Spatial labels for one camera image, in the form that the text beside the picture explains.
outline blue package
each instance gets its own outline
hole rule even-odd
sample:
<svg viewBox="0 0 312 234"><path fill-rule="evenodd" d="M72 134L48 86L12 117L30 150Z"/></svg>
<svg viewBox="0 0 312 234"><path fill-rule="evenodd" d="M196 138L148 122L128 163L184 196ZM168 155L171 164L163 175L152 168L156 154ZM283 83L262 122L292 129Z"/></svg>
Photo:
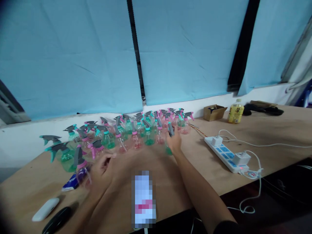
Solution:
<svg viewBox="0 0 312 234"><path fill-rule="evenodd" d="M74 190L79 186L78 184L78 180L76 178L76 173L74 173L71 178L69 179L69 181L63 186L62 188L62 192L66 192L66 191L70 191L70 190Z"/></svg>

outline small cardboard box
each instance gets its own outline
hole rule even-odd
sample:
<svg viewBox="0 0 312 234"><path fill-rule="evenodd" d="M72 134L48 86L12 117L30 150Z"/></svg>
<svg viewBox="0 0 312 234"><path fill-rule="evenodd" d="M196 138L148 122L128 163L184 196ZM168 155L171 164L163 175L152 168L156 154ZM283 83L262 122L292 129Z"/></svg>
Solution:
<svg viewBox="0 0 312 234"><path fill-rule="evenodd" d="M204 119L207 121L222 119L226 109L227 107L218 106L218 105L211 105L211 106L204 107Z"/></svg>

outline yellow drink bottle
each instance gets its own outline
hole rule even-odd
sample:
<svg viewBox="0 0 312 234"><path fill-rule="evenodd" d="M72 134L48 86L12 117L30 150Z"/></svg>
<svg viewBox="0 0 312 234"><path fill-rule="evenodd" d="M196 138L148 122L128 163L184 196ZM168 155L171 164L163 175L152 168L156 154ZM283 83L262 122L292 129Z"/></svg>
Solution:
<svg viewBox="0 0 312 234"><path fill-rule="evenodd" d="M231 105L227 121L230 124L238 124L241 121L241 116L244 112L244 106L241 104L241 99L236 99L236 102Z"/></svg>

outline light blue curtain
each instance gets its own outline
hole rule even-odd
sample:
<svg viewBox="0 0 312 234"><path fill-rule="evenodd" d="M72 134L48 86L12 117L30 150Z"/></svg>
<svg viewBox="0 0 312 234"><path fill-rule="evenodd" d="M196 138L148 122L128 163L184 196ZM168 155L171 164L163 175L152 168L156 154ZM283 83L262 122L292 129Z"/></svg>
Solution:
<svg viewBox="0 0 312 234"><path fill-rule="evenodd" d="M142 110L126 1L10 1L1 13L0 79L32 120Z"/></svg>
<svg viewBox="0 0 312 234"><path fill-rule="evenodd" d="M311 0L261 0L238 95L277 84L312 14Z"/></svg>
<svg viewBox="0 0 312 234"><path fill-rule="evenodd" d="M132 0L147 105L227 93L248 0Z"/></svg>

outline power strip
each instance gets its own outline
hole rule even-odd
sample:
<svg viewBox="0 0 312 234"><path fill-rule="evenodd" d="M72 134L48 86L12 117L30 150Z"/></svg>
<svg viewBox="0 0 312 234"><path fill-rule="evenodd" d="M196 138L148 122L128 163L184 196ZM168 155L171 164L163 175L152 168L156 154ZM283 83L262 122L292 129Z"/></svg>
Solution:
<svg viewBox="0 0 312 234"><path fill-rule="evenodd" d="M205 137L205 142L207 145L215 152L216 155L221 159L221 161L228 167L228 169L233 173L239 173L241 170L248 170L249 167L247 166L247 163L250 159L250 156L248 154L245 154L245 157L247 158L244 165L236 165L234 162L240 160L240 154L234 154L232 153L226 146L221 144L220 146L213 146L212 140L214 137Z"/></svg>

